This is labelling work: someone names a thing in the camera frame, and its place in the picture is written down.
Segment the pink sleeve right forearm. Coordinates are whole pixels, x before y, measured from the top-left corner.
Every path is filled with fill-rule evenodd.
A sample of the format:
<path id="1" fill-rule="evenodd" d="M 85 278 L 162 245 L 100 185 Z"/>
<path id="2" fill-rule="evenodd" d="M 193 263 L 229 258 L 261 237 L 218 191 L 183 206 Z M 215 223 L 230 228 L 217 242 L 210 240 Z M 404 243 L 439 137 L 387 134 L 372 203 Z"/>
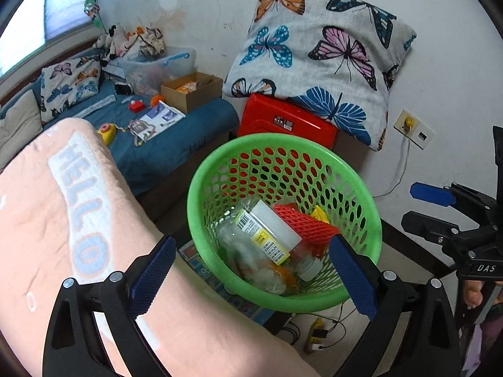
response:
<path id="1" fill-rule="evenodd" d="M 476 325 L 468 345 L 462 376 L 472 376 L 478 366 L 487 358 L 489 351 L 502 331 L 502 303 L 493 305 L 487 317 Z"/>

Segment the right hand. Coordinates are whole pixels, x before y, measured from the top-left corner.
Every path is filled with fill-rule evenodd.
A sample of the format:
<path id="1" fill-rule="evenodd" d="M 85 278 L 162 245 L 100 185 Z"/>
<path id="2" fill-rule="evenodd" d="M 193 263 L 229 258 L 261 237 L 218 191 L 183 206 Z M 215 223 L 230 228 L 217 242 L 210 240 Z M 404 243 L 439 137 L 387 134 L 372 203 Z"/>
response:
<path id="1" fill-rule="evenodd" d="M 467 280 L 464 282 L 463 299 L 470 308 L 476 308 L 483 302 L 483 281 Z"/>

